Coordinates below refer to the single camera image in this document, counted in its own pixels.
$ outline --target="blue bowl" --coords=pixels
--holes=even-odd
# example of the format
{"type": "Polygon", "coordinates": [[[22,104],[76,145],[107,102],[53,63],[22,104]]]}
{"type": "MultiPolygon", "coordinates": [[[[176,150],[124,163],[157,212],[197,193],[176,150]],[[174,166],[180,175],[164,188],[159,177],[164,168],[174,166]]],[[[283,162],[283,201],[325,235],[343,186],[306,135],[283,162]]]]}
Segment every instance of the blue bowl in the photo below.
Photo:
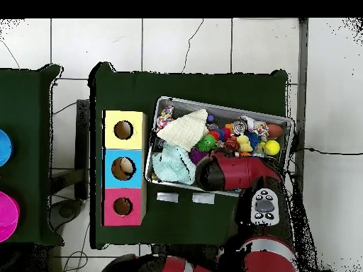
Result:
{"type": "Polygon", "coordinates": [[[12,149],[10,137],[0,130],[0,167],[10,159],[12,149]]]}

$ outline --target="dark green tablecloth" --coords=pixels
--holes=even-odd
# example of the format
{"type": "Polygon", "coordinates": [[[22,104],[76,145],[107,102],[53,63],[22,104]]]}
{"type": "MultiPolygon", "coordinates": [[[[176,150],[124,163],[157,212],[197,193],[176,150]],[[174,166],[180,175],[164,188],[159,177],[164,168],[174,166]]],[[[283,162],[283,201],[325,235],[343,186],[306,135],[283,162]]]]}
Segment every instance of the dark green tablecloth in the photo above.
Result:
{"type": "Polygon", "coordinates": [[[101,226],[101,112],[102,110],[142,111],[152,126],[155,101],[171,96],[190,101],[212,103],[247,111],[285,116],[287,74],[156,74],[113,72],[108,63],[100,63],[89,77],[91,104],[95,96],[96,197],[92,198],[91,239],[99,247],[105,243],[134,244],[222,244],[228,233],[237,198],[216,194],[215,204],[193,203],[192,191],[147,184],[147,212],[138,227],[101,226]],[[158,191],[179,194],[178,203],[156,200],[158,191]]]}
{"type": "Polygon", "coordinates": [[[38,71],[0,69],[0,128],[14,153],[0,167],[0,191],[17,200],[18,227],[8,242],[61,244],[48,224],[50,195],[50,87],[60,66],[38,71]]]}

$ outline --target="shape sorter box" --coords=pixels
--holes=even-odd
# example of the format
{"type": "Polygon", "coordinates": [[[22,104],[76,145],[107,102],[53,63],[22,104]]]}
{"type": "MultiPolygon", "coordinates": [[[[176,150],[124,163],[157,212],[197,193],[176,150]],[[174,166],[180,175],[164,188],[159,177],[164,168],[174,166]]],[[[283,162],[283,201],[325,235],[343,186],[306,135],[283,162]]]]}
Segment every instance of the shape sorter box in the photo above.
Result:
{"type": "Polygon", "coordinates": [[[141,225],[146,213],[146,184],[142,188],[105,188],[104,226],[141,225]],[[116,203],[128,201],[130,212],[117,213],[116,203]]]}
{"type": "Polygon", "coordinates": [[[104,110],[106,149],[144,150],[147,116],[142,112],[104,110]]]}
{"type": "Polygon", "coordinates": [[[144,157],[142,150],[106,149],[105,155],[105,188],[141,188],[144,183],[144,157]],[[125,158],[133,165],[133,173],[125,180],[113,175],[113,166],[118,159],[125,158]]]}

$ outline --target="pink circle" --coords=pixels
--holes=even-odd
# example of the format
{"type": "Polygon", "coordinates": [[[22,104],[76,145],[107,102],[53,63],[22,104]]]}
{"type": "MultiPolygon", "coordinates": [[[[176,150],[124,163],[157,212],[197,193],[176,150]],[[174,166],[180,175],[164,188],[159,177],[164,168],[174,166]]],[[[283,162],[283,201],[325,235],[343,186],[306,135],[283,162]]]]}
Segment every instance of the pink circle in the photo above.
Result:
{"type": "Polygon", "coordinates": [[[8,239],[18,225],[20,208],[10,196],[0,192],[0,242],[8,239]]]}

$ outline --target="white robot control panel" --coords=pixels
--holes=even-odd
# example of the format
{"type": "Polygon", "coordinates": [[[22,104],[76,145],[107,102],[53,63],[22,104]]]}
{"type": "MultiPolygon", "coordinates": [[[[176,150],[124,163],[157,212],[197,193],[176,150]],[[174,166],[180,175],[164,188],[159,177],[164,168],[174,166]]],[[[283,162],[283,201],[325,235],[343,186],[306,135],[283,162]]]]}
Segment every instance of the white robot control panel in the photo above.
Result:
{"type": "Polygon", "coordinates": [[[266,226],[279,223],[279,200],[273,190],[261,188],[253,195],[251,223],[266,226]]]}

